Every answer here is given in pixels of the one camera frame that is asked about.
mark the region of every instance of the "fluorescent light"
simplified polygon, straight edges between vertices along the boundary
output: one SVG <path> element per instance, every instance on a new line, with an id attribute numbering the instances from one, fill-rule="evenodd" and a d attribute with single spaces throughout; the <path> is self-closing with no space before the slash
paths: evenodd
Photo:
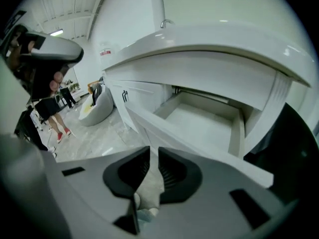
<path id="1" fill-rule="evenodd" d="M 52 36 L 57 36 L 57 35 L 60 35 L 60 34 L 62 34 L 62 33 L 63 33 L 63 29 L 60 29 L 60 30 L 54 31 L 53 33 L 50 33 L 50 35 L 52 35 Z"/>

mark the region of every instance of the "red sneaker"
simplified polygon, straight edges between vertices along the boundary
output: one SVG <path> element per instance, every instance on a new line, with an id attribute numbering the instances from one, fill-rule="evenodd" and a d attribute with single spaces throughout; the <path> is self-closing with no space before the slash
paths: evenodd
<path id="1" fill-rule="evenodd" d="M 58 133 L 58 140 L 57 140 L 58 143 L 62 140 L 62 136 L 63 136 L 62 132 Z"/>
<path id="2" fill-rule="evenodd" d="M 69 135 L 71 133 L 71 130 L 68 128 L 66 128 L 64 131 L 65 131 L 66 135 Z"/>

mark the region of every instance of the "black pants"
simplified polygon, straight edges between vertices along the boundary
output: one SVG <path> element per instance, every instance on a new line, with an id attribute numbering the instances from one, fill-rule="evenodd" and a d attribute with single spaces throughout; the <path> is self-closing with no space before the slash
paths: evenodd
<path id="1" fill-rule="evenodd" d="M 73 104 L 75 104 L 76 102 L 74 101 L 73 97 L 71 96 L 69 89 L 65 88 L 65 89 L 61 89 L 60 91 L 61 91 L 62 96 L 64 97 L 64 99 L 68 103 L 69 108 L 71 108 L 72 107 L 71 102 Z"/>
<path id="2" fill-rule="evenodd" d="M 30 113 L 28 111 L 22 113 L 20 120 L 16 126 L 16 133 L 20 137 L 22 136 L 21 134 L 29 137 L 30 141 L 34 143 L 40 150 L 48 150 L 48 148 L 43 145 L 38 130 L 35 128 L 35 125 L 33 124 Z"/>

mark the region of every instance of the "marble floor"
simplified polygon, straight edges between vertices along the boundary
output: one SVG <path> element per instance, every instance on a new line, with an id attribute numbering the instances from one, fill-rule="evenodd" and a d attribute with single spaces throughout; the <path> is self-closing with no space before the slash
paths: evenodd
<path id="1" fill-rule="evenodd" d="M 116 108 L 101 123 L 83 126 L 78 118 L 85 99 L 86 97 L 82 98 L 74 109 L 65 107 L 59 112 L 66 126 L 72 131 L 69 136 L 64 134 L 60 143 L 57 143 L 57 133 L 54 130 L 49 131 L 48 125 L 43 125 L 43 131 L 39 132 L 45 146 L 56 148 L 57 162 L 100 157 L 144 146 L 138 133 L 131 128 L 125 128 Z M 158 157 L 151 153 L 150 169 L 137 190 L 141 198 L 140 209 L 159 208 L 159 197 L 163 191 Z"/>

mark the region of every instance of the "chrome faucet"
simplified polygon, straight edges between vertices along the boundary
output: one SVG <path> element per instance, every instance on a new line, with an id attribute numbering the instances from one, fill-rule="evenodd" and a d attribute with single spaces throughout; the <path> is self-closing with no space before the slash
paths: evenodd
<path id="1" fill-rule="evenodd" d="M 171 21 L 170 19 L 164 19 L 164 20 L 161 22 L 160 27 L 161 27 L 161 28 L 166 28 L 166 22 L 175 25 L 175 23 L 174 23 L 173 21 Z"/>

